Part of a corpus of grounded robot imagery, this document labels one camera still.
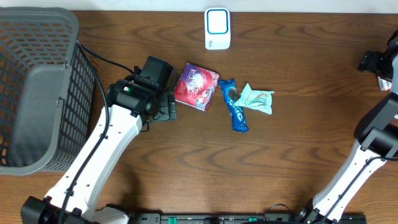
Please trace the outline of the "teal wet wipes pack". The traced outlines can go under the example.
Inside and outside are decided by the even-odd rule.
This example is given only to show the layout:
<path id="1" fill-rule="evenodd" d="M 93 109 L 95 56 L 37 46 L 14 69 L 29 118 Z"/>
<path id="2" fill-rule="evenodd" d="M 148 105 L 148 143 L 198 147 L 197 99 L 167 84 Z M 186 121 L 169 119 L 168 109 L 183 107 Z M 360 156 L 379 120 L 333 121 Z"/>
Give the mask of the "teal wet wipes pack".
<path id="1" fill-rule="evenodd" d="M 234 103 L 252 110 L 258 110 L 266 114 L 272 114 L 272 95 L 274 91 L 253 90 L 247 83 L 241 92 L 240 99 Z"/>

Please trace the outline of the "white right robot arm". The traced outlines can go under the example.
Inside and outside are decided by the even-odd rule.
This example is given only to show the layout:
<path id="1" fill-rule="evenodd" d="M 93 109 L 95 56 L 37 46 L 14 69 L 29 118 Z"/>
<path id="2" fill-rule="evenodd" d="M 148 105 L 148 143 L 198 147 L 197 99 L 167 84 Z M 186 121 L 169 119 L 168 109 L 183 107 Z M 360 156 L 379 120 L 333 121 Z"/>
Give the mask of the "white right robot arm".
<path id="1" fill-rule="evenodd" d="M 339 223 L 343 212 L 365 181 L 387 161 L 397 161 L 397 33 L 384 52 L 368 50 L 358 65 L 391 82 L 390 92 L 354 130 L 351 152 L 331 182 L 295 217 L 297 223 Z"/>

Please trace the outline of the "blue Oreo cookie pack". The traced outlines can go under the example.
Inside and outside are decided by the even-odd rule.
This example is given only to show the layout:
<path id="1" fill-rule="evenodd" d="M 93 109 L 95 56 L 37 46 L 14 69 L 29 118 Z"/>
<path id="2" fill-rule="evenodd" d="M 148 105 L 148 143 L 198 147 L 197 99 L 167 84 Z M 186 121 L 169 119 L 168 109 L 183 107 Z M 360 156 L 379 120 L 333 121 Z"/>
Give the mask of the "blue Oreo cookie pack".
<path id="1" fill-rule="evenodd" d="M 236 89 L 235 80 L 220 80 L 219 86 L 221 87 L 221 92 L 223 94 L 224 102 L 226 103 L 232 122 L 233 131 L 240 133 L 245 133 L 249 130 L 246 124 L 246 118 L 244 116 L 244 111 L 241 106 L 235 106 L 240 98 L 238 91 Z"/>

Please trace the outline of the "red purple snack bag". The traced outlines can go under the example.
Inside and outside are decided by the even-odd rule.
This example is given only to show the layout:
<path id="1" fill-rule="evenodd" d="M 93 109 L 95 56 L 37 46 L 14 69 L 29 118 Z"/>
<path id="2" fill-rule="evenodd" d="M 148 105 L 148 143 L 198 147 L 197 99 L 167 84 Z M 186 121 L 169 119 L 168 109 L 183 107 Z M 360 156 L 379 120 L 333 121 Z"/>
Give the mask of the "red purple snack bag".
<path id="1" fill-rule="evenodd" d="M 219 74 L 193 64 L 186 64 L 177 86 L 175 100 L 187 106 L 206 111 L 218 86 Z"/>

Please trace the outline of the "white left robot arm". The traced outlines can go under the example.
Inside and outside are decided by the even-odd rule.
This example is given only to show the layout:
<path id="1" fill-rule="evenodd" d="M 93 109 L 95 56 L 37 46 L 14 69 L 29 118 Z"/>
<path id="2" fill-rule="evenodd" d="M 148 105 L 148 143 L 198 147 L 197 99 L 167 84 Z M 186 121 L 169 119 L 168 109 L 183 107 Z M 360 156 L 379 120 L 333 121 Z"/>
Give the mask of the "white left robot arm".
<path id="1" fill-rule="evenodd" d="M 63 177 L 43 199 L 29 197 L 23 223 L 128 223 L 115 205 L 96 208 L 102 189 L 129 143 L 163 112 L 173 66 L 150 56 L 142 69 L 109 86 L 99 120 Z"/>

